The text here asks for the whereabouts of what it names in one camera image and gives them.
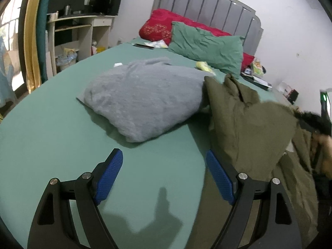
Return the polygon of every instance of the smartphone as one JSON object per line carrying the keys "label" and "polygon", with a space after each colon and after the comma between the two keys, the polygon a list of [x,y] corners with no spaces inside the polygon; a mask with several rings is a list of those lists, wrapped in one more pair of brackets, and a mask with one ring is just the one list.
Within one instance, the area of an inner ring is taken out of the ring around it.
{"label": "smartphone", "polygon": [[150,47],[150,46],[142,45],[142,44],[134,44],[134,47],[139,47],[139,48],[143,48],[143,49],[154,49],[154,47]]}

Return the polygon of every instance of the blue gripper pad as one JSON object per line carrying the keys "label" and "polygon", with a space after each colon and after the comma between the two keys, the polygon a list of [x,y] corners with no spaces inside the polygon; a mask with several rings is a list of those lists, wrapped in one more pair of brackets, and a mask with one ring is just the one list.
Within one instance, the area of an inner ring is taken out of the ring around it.
{"label": "blue gripper pad", "polygon": [[123,154],[121,150],[118,150],[97,183],[97,193],[94,198],[96,205],[99,205],[101,201],[107,198],[114,184],[114,181],[120,171],[122,163]]}
{"label": "blue gripper pad", "polygon": [[211,150],[208,150],[206,154],[206,164],[217,184],[222,198],[233,205],[235,203],[235,197],[233,196],[232,183]]}

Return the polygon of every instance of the plastic bag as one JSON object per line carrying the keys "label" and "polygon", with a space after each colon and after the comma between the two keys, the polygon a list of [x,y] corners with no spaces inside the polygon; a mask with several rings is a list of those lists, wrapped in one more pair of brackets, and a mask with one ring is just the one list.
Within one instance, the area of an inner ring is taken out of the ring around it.
{"label": "plastic bag", "polygon": [[166,45],[164,40],[156,41],[156,42],[145,42],[145,45],[149,47],[154,47],[154,48],[162,48],[162,49],[167,49],[168,46]]}
{"label": "plastic bag", "polygon": [[254,61],[251,64],[251,68],[252,68],[253,76],[260,78],[260,79],[263,77],[263,75],[264,75],[263,67],[262,67],[259,59],[257,59],[257,58],[254,59]]}
{"label": "plastic bag", "polygon": [[73,59],[77,58],[77,52],[74,49],[63,49],[63,54],[56,59],[56,66],[64,66],[69,64]]}

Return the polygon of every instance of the wall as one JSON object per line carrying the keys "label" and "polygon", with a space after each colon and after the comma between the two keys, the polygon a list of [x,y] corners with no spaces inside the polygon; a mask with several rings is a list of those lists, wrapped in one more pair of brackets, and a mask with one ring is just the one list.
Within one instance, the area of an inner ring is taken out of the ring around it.
{"label": "wall", "polygon": [[[317,0],[239,0],[257,11],[264,33],[256,56],[273,85],[285,81],[302,110],[320,113],[319,90],[332,87],[332,23]],[[122,0],[111,44],[138,35],[153,0]]]}

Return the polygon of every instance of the trash bin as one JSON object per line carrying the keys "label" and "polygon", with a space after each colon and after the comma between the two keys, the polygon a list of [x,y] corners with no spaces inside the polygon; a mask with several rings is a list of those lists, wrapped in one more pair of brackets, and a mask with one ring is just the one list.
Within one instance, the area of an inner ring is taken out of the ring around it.
{"label": "trash bin", "polygon": [[64,51],[64,54],[61,54],[56,59],[56,66],[60,67],[60,71],[65,70],[69,66],[76,64],[77,52],[74,50]]}

